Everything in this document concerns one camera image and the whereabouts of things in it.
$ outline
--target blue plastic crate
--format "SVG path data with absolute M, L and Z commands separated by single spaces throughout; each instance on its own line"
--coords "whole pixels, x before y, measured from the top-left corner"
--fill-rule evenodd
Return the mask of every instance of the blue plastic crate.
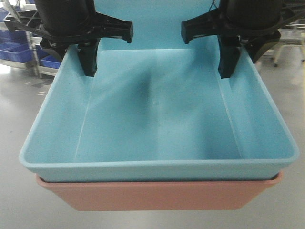
M 96 2 L 137 36 L 104 39 L 93 78 L 70 46 L 20 154 L 30 171 L 48 182 L 268 180 L 298 158 L 246 50 L 221 79 L 217 36 L 184 44 L 181 21 L 210 0 Z
M 2 7 L 0 8 L 0 21 L 3 21 L 3 19 L 8 15 L 8 12 L 5 11 Z
M 1 38 L 8 38 L 11 40 L 16 40 L 16 39 L 27 39 L 27 36 L 25 34 L 25 31 L 23 30 L 19 30 L 19 31 L 15 31 L 15 32 L 10 32 L 8 30 L 3 30 L 0 31 L 0 37 Z
M 20 45 L 19 43 L 12 43 L 12 42 L 7 42 L 7 43 L 2 43 L 0 44 L 0 59 L 6 60 L 8 57 L 6 53 L 4 52 L 5 50 L 14 48 L 16 46 Z
M 61 62 L 58 61 L 56 58 L 54 58 L 53 56 L 47 56 L 43 59 L 40 60 L 41 64 L 45 67 L 49 67 L 49 68 L 57 68 L 59 69 Z
M 11 38 L 5 38 L 5 37 L 0 37 L 1 43 L 7 43 L 7 42 L 13 42 L 13 43 L 27 43 L 27 39 L 24 37 L 19 37 L 16 39 L 11 39 Z
M 28 44 L 20 45 L 4 51 L 10 61 L 25 63 L 32 60 L 32 51 Z
M 47 55 L 49 55 L 47 52 L 45 52 L 44 50 L 41 49 L 41 47 L 39 45 L 36 45 L 36 52 L 38 55 L 38 59 L 41 59 Z

